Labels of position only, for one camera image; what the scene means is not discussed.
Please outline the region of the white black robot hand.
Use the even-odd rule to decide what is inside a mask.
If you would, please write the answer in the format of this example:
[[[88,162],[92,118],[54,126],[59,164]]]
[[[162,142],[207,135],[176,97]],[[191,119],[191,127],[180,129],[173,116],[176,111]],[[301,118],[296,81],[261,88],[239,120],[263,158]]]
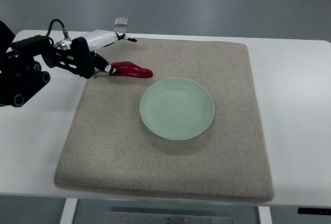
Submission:
[[[56,54],[64,59],[61,65],[77,70],[78,74],[86,79],[94,75],[95,69],[117,76],[120,74],[120,70],[97,54],[97,50],[120,40],[137,42],[135,38],[126,33],[98,29],[73,40],[65,38],[57,42],[54,48],[57,49]]]

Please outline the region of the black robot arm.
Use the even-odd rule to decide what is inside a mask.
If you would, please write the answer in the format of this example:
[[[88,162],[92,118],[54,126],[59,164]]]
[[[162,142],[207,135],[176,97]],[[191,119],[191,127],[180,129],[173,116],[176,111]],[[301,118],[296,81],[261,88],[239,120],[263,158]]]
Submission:
[[[50,37],[53,24],[61,25],[69,47],[56,44]],[[41,56],[49,68],[58,67],[86,79],[95,73],[95,66],[87,41],[69,39],[63,22],[53,19],[45,35],[15,41],[15,34],[1,23],[1,106],[22,107],[51,80],[36,56]]]

